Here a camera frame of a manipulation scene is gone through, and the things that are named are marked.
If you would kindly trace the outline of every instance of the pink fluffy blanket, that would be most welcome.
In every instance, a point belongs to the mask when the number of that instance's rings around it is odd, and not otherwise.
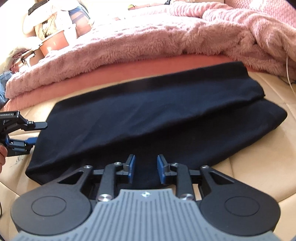
[[[92,71],[99,66],[176,56],[224,54],[256,70],[296,79],[296,29],[274,18],[217,2],[175,2],[129,11],[133,16],[97,25],[75,45],[50,52],[7,82],[14,98],[42,85]]]

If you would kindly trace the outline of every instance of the cable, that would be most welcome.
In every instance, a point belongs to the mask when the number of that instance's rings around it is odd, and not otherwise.
[[[293,91],[293,94],[294,94],[295,97],[296,97],[296,93],[295,93],[295,91],[294,91],[294,89],[293,89],[293,87],[292,87],[292,84],[291,84],[291,82],[290,82],[290,78],[289,78],[289,71],[288,71],[288,55],[287,55],[287,63],[286,63],[286,67],[287,67],[287,78],[288,78],[288,82],[289,82],[289,85],[290,85],[290,87],[291,87],[291,90]]]

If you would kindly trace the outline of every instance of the round black disc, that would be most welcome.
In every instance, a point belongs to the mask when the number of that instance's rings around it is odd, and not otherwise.
[[[91,204],[71,185],[48,185],[20,196],[11,218],[18,231],[35,235],[58,235],[81,225],[91,213]]]
[[[273,231],[280,217],[277,202],[247,185],[221,185],[200,203],[205,219],[217,229],[237,236]]]

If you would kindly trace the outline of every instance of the fabric fold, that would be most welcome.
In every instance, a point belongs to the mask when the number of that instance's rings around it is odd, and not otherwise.
[[[158,154],[192,169],[214,165],[286,116],[239,62],[132,81],[57,103],[26,174],[44,184],[81,165],[125,162],[132,153],[134,187],[153,188]]]

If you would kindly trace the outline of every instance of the human hand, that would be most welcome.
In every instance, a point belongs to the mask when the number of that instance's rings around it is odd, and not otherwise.
[[[6,157],[7,157],[7,149],[5,146],[0,145],[0,173],[2,172],[2,166],[5,164]]]

